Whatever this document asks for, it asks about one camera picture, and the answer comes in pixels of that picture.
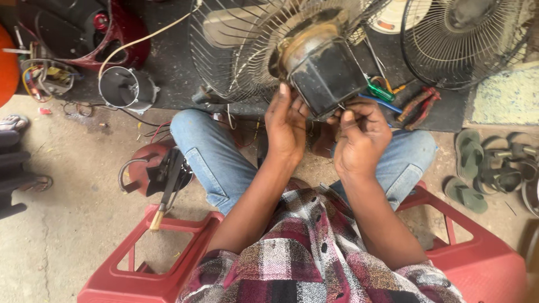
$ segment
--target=red plastic stool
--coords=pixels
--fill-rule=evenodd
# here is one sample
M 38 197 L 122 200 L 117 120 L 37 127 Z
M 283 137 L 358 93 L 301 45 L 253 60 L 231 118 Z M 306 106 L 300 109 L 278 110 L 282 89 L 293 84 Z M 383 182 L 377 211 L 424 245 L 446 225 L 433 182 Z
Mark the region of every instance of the red plastic stool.
M 434 265 L 455 284 L 468 303 L 520 303 L 527 290 L 524 259 L 509 245 L 481 227 L 449 204 L 435 197 L 423 184 L 415 187 L 397 209 L 429 204 L 444 214 L 449 244 L 434 239 L 433 249 L 426 251 Z M 473 235 L 458 243 L 453 221 Z
M 78 303 L 176 301 L 224 216 L 211 211 L 199 222 L 164 218 L 160 229 L 192 232 L 193 238 L 167 273 L 151 273 L 145 263 L 135 270 L 135 243 L 150 227 L 158 206 L 151 204 L 146 207 L 144 219 L 86 282 L 77 296 Z M 129 271 L 122 271 L 117 266 L 126 254 L 129 254 Z

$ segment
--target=knee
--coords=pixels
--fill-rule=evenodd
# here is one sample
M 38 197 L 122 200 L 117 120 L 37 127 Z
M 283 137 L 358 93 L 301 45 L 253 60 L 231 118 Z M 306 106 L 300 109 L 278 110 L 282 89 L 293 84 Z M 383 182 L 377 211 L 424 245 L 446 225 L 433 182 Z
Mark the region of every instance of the knee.
M 410 141 L 421 148 L 420 152 L 433 153 L 436 151 L 436 142 L 431 133 L 425 130 L 413 130 L 410 132 Z
M 436 142 L 425 130 L 398 130 L 393 139 L 401 156 L 409 158 L 409 162 L 418 166 L 423 172 L 429 168 L 436 156 Z
M 208 114 L 196 109 L 186 109 L 174 115 L 170 123 L 170 131 L 178 145 L 181 140 L 189 139 L 189 137 L 199 137 L 200 132 L 203 132 L 204 126 L 211 123 L 211 118 Z
M 425 171 L 436 156 L 438 147 L 434 138 L 425 130 L 413 130 L 408 133 L 408 141 L 414 147 L 413 150 L 422 166 L 420 168 Z
M 205 120 L 210 120 L 208 114 L 197 109 L 186 109 L 174 115 L 171 127 L 191 128 L 200 125 Z

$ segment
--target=hand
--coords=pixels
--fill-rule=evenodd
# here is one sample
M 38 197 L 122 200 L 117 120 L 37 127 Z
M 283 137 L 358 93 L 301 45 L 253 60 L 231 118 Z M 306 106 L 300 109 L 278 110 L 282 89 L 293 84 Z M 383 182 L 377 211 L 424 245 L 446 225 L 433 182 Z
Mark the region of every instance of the hand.
M 265 115 L 268 133 L 268 158 L 286 161 L 294 168 L 305 152 L 305 119 L 309 109 L 301 97 L 292 102 L 290 87 L 281 83 Z
M 335 170 L 346 181 L 350 178 L 375 180 L 376 166 L 391 141 L 391 130 L 376 101 L 356 97 L 328 118 L 341 122 L 341 137 L 335 147 Z

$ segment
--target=green screwdriver handle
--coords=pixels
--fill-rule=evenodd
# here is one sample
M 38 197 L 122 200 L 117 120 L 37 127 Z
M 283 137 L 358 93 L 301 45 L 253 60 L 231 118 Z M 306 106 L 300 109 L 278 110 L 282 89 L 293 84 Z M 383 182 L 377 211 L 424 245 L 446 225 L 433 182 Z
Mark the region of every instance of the green screwdriver handle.
M 371 94 L 384 100 L 387 103 L 392 103 L 395 100 L 395 94 L 390 93 L 387 89 L 372 84 L 369 79 L 367 79 L 367 83 L 369 84 L 369 92 Z

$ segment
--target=concrete floor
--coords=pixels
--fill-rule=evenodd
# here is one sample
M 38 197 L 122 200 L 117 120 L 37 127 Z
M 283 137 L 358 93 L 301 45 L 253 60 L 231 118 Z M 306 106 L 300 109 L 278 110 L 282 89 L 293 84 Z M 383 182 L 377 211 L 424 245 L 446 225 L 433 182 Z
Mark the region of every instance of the concrete floor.
M 0 298 L 12 303 L 75 302 L 88 277 L 140 221 L 144 207 L 161 198 L 161 194 L 149 198 L 138 193 L 124 195 L 116 181 L 121 165 L 149 143 L 144 137 L 137 141 L 139 134 L 154 127 L 142 125 L 138 129 L 136 120 L 103 108 L 96 109 L 92 118 L 83 118 L 66 116 L 59 101 L 41 105 L 49 107 L 52 115 L 39 115 L 39 106 L 27 97 L 16 96 L 0 108 L 0 116 L 19 113 L 31 119 L 23 137 L 24 149 L 32 154 L 28 170 L 54 178 L 54 186 L 47 192 L 14 192 L 14 203 L 26 203 L 28 210 L 0 221 Z M 154 109 L 144 119 L 159 123 L 169 121 L 174 113 Z M 539 137 L 539 128 L 531 130 Z M 509 130 L 480 132 L 483 137 L 505 136 Z M 429 191 L 518 248 L 523 228 L 533 216 L 517 194 L 488 196 L 489 209 L 482 215 L 446 198 L 442 181 L 456 175 L 453 134 L 433 136 L 439 150 L 423 177 Z M 254 146 L 241 152 L 254 163 Z M 312 186 L 337 180 L 331 162 L 310 152 L 294 176 Z M 209 210 L 212 207 L 205 202 L 204 189 L 195 181 L 180 192 L 172 215 L 200 220 Z M 432 235 L 446 238 L 443 216 L 430 207 L 407 210 L 399 216 L 424 247 L 431 244 Z M 157 271 L 166 271 L 189 238 L 166 232 L 146 233 L 137 245 L 136 262 L 146 260 Z M 457 228 L 457 240 L 467 239 L 469 235 Z

